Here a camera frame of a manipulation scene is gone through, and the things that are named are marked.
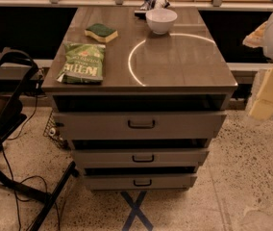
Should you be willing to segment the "bottom grey drawer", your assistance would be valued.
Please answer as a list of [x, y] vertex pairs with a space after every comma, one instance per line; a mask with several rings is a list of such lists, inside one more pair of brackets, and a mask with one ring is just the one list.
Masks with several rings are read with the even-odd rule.
[[85, 176], [85, 184], [91, 191], [188, 189], [196, 179], [194, 173]]

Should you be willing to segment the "grey drawer cabinet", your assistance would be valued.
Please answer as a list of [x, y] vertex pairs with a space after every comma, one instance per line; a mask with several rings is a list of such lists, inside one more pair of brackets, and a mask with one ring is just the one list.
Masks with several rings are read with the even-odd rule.
[[[225, 112], [237, 88], [231, 70], [195, 8], [179, 8], [165, 35], [151, 32], [132, 7], [81, 7], [64, 36], [88, 43], [87, 26], [103, 23], [118, 37], [106, 46], [103, 81], [70, 85], [57, 81], [60, 49], [42, 88], [54, 113]], [[73, 150], [207, 148], [212, 139], [66, 140]], [[196, 174], [197, 167], [78, 168], [85, 176]]]

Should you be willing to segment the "green yellow sponge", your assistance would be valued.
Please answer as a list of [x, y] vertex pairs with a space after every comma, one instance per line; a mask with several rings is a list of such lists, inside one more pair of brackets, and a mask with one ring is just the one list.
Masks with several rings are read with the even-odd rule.
[[101, 23], [95, 23], [85, 29], [87, 37], [96, 39], [99, 42], [107, 43], [118, 37], [115, 29], [109, 28]]

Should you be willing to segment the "green chip bag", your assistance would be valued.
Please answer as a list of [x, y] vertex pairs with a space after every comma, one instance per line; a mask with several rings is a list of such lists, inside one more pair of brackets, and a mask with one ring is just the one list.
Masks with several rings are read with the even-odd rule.
[[57, 81], [67, 84], [101, 83], [103, 81], [104, 44], [64, 44], [65, 63]]

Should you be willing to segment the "white bowl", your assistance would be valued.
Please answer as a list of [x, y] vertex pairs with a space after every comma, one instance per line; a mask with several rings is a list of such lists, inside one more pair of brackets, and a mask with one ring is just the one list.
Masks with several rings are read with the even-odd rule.
[[145, 17], [151, 31], [163, 35], [170, 30], [178, 15], [169, 9], [153, 9], [148, 11]]

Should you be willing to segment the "middle grey drawer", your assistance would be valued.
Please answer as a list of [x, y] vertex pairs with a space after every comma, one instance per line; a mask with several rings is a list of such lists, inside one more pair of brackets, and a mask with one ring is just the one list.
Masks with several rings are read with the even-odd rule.
[[207, 148], [72, 151], [78, 168], [197, 167], [205, 162], [208, 154]]

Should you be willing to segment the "grey drawer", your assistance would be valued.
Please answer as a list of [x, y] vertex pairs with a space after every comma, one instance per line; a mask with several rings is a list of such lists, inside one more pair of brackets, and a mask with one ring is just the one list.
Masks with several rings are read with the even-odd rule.
[[225, 112], [54, 113], [66, 140], [215, 138]]
[[78, 168], [197, 167], [205, 162], [208, 154], [207, 148], [72, 151]]
[[188, 189], [196, 179], [194, 173], [85, 176], [85, 184], [91, 191]]

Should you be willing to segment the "top grey drawer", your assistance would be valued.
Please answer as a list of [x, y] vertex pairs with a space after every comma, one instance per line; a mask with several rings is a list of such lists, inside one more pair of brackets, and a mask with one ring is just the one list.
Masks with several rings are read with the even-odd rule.
[[215, 138], [225, 112], [54, 113], [66, 140]]

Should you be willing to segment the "crumpled patterned cloth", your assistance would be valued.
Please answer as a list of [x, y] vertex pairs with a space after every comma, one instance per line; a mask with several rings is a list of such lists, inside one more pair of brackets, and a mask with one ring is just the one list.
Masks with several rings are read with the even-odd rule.
[[165, 9], [169, 6], [168, 0], [143, 0], [140, 6], [142, 11], [150, 11], [153, 9]]

